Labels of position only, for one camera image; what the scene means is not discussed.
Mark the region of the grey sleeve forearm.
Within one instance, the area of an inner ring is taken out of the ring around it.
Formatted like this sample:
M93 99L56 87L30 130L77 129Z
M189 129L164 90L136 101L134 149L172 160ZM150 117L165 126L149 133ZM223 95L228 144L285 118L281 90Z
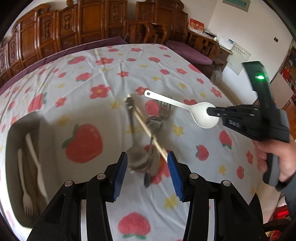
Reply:
M291 217L295 217L296 212L296 177L295 173L285 182L278 182L276 190L285 195L285 201Z

